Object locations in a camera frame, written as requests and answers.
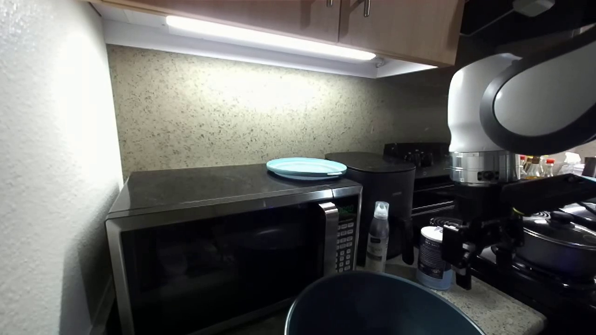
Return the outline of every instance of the stainless steel microwave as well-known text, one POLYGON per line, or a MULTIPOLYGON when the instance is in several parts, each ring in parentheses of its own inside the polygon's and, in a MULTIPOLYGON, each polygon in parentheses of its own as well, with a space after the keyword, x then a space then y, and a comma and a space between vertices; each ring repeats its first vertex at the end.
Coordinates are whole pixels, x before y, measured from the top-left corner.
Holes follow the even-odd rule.
POLYGON ((133 172, 105 221, 122 333, 215 333, 354 269, 361 193, 263 164, 133 172))

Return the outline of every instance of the kitchen cabinet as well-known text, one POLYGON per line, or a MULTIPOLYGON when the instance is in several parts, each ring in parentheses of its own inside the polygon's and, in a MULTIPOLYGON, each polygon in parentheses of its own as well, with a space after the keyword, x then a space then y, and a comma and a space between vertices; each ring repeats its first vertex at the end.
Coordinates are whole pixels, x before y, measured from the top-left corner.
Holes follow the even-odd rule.
POLYGON ((303 38, 337 42, 339 0, 103 0, 153 14, 203 18, 303 38))
POLYGON ((417 63, 453 65, 463 12, 464 0, 342 0, 339 44, 417 63))

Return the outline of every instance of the backsplash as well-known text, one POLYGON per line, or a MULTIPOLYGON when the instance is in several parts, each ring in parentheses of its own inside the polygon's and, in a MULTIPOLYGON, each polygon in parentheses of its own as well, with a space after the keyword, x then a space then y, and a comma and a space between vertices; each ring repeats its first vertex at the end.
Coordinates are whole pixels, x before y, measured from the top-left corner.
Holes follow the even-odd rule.
POLYGON ((449 141, 446 88, 115 45, 108 57, 125 178, 449 141))

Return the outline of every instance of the granite countertop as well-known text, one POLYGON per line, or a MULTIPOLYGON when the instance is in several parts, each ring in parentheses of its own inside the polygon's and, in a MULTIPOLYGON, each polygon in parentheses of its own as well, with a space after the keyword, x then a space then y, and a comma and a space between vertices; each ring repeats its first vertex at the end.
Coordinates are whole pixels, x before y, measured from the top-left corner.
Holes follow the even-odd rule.
MULTIPOLYGON (((385 272, 415 281, 416 268, 401 262, 401 257, 388 260, 385 272)), ((476 278, 469 291, 455 284, 447 291, 434 291, 468 315, 486 335, 536 335, 545 326, 544 315, 476 278)), ((284 310, 223 335, 282 335, 286 315, 284 310)))

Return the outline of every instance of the plate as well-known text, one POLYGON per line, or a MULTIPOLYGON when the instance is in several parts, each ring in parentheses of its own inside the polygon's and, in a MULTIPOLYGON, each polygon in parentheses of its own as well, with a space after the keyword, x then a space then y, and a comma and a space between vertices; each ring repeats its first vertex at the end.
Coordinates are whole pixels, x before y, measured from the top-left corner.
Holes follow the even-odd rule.
POLYGON ((347 166, 326 159, 291 157, 268 161, 267 170, 291 179, 324 180, 344 175, 347 166))

